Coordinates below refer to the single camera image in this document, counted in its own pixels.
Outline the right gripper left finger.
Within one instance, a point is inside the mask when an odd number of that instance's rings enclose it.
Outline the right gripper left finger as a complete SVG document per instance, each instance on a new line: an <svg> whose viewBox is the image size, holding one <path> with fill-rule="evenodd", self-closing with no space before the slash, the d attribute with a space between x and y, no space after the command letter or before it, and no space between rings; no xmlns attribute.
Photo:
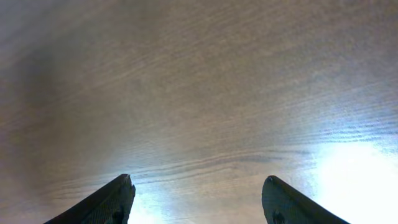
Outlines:
<svg viewBox="0 0 398 224"><path fill-rule="evenodd" d="M127 224L136 188L121 174L45 224Z"/></svg>

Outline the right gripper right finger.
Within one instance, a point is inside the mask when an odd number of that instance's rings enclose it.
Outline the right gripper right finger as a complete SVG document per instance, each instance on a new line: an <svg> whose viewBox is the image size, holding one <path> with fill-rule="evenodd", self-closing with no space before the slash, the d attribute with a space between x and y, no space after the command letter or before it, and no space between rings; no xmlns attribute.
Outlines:
<svg viewBox="0 0 398 224"><path fill-rule="evenodd" d="M275 175L264 181L262 207L268 224L348 224Z"/></svg>

